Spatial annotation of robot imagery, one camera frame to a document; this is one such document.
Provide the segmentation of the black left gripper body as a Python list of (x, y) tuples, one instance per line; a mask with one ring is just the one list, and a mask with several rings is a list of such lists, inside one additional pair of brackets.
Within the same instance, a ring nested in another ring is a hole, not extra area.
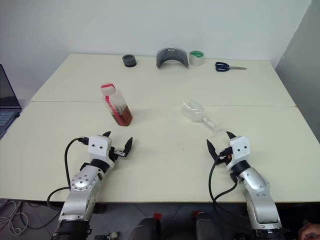
[(112, 160), (113, 162), (115, 162), (118, 157), (122, 157), (124, 158), (126, 156), (126, 153), (125, 152), (122, 152), (122, 151), (119, 151), (119, 150), (116, 150), (113, 146), (110, 148), (109, 150), (109, 158), (110, 160)]

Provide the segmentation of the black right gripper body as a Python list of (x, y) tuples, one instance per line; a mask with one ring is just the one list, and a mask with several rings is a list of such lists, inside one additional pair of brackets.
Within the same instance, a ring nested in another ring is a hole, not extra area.
[(232, 160), (232, 154), (233, 150), (232, 147), (227, 147), (224, 150), (222, 150), (219, 155), (217, 156), (217, 164), (229, 164)]

